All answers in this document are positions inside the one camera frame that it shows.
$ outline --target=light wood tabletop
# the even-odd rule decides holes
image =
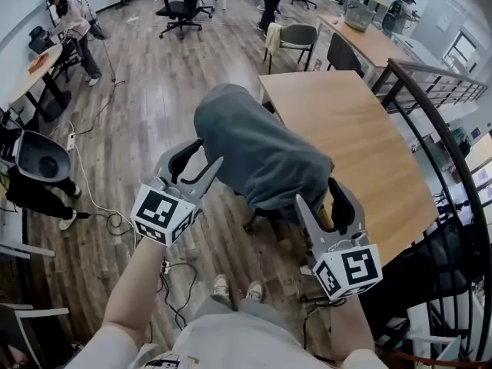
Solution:
[[[421,237],[437,217],[433,198],[404,139],[355,71],[263,75],[260,82],[285,126],[333,159],[333,177],[364,208],[382,265]]]
[[[373,25],[369,25],[365,32],[359,32],[346,25],[343,17],[333,15],[318,15],[317,17],[321,25],[326,26],[331,32],[337,32],[375,68],[386,67],[389,58],[411,62],[405,52]]]
[[[52,46],[50,49],[44,51],[42,55],[44,55],[45,53],[49,53],[49,56],[45,60],[44,64],[32,74],[29,74],[28,69],[25,69],[25,76],[23,78],[20,78],[18,85],[11,92],[10,97],[8,98],[8,103],[13,104],[17,100],[19,100],[20,97],[30,91],[32,87],[36,85],[36,83],[38,83],[38,81],[43,77],[43,75],[45,75],[47,72],[50,72],[53,64],[56,63],[62,52],[63,47],[61,44]]]

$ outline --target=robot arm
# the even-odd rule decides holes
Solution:
[[[377,246],[365,231],[364,209],[341,183],[328,179],[334,198],[333,228],[325,228],[304,199],[296,196],[296,211],[312,243],[312,271],[331,300],[360,294],[382,276]]]

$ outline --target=gray chair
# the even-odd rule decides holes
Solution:
[[[361,78],[364,76],[361,62],[351,46],[338,33],[334,33],[331,37],[330,48],[326,58],[329,63],[327,71],[333,65],[336,70],[355,71]]]
[[[311,55],[313,54],[314,44],[317,40],[317,30],[312,25],[303,25],[301,23],[296,23],[294,25],[288,25],[281,29],[280,32],[280,47],[283,49],[295,49],[297,51],[302,51],[301,56],[299,56],[298,64],[301,62],[303,54],[308,51],[306,65],[304,70],[308,70],[309,61],[311,60]],[[267,60],[268,49],[264,52],[263,61]],[[268,64],[268,74],[271,73],[271,53],[270,62]]]

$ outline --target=black pants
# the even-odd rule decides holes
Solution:
[[[268,31],[268,26],[275,22],[275,10],[278,7],[280,0],[264,0],[264,11],[260,20],[260,29],[265,32]]]
[[[70,220],[73,216],[73,208],[65,206],[63,201],[46,187],[53,186],[63,190],[68,196],[75,194],[76,185],[70,178],[51,184],[42,184],[40,181],[30,179],[22,175],[17,167],[8,170],[10,185],[7,191],[7,199],[20,208],[31,209],[38,213]]]

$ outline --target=wooden floor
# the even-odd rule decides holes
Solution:
[[[194,109],[215,85],[231,82],[246,87],[255,97],[259,95],[258,75],[266,74],[268,65],[263,63],[263,35],[255,27],[261,14],[256,9],[258,3],[258,0],[228,0],[226,12],[218,8],[213,19],[207,15],[197,17],[203,21],[203,30],[187,30],[182,42],[176,31],[158,38],[166,23],[165,18],[155,15],[161,2],[133,0],[126,8],[118,11],[110,8],[100,14],[99,18],[111,32],[106,45],[116,81],[125,83],[116,88],[113,102],[101,113],[94,131],[76,139],[98,204],[130,214],[135,194],[150,178],[160,154],[195,138]],[[278,16],[278,22],[316,25],[318,13],[340,12],[339,6],[330,0],[317,0],[317,3],[316,11],[308,11],[299,3],[291,5],[283,0],[284,17]],[[138,20],[128,24],[127,20],[134,17]],[[324,67],[328,41],[329,35],[323,34],[314,56],[323,61]],[[80,67],[72,69],[68,84],[59,79],[61,87],[71,90],[72,100],[57,124],[70,120],[76,131],[91,126],[111,94],[111,69],[102,43],[92,41],[89,45],[104,73],[100,83],[89,88]],[[281,50],[274,57],[272,72],[302,71],[304,65],[297,65],[297,59],[298,52]],[[54,125],[44,127],[43,131],[49,133],[53,128]],[[67,133],[69,126],[65,124],[53,138],[65,144]],[[194,176],[204,161],[201,152],[190,163],[187,176]],[[91,204],[75,153],[71,176],[84,191],[73,202],[75,208],[104,213]],[[285,223],[260,220],[254,232],[246,234],[241,224],[251,211],[243,198],[235,197],[219,182],[204,197],[203,210],[194,226],[168,250],[171,263],[186,260],[198,269],[198,283],[183,315],[191,319],[209,294],[216,274],[225,273],[230,278],[236,301],[246,292],[250,281],[261,279],[268,289],[267,302],[285,316],[302,341],[306,308],[299,305],[298,297],[304,292],[319,291],[319,286],[298,272],[303,242],[297,229]],[[32,260],[35,304],[70,308],[71,314],[64,320],[63,328],[69,339],[86,343],[101,325],[111,289],[131,257],[133,234],[111,236],[103,217],[77,221],[68,231],[61,232],[58,220],[30,212],[28,243],[56,251],[55,258]],[[177,306],[185,302],[192,275],[188,267],[177,267],[169,275],[171,302]],[[308,322],[311,352],[329,354],[328,325],[327,310],[314,314]],[[156,297],[152,328],[154,342],[163,351],[169,349],[179,330],[165,306],[163,293]]]

